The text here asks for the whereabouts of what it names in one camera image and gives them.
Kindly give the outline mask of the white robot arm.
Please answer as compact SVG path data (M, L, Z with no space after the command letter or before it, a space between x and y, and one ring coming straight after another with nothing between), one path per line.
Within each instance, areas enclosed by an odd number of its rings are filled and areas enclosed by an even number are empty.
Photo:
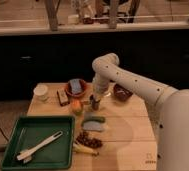
M114 81L152 105L160 113L156 171L189 171L189 89L140 76L119 63L115 53L93 60L94 99L99 101Z

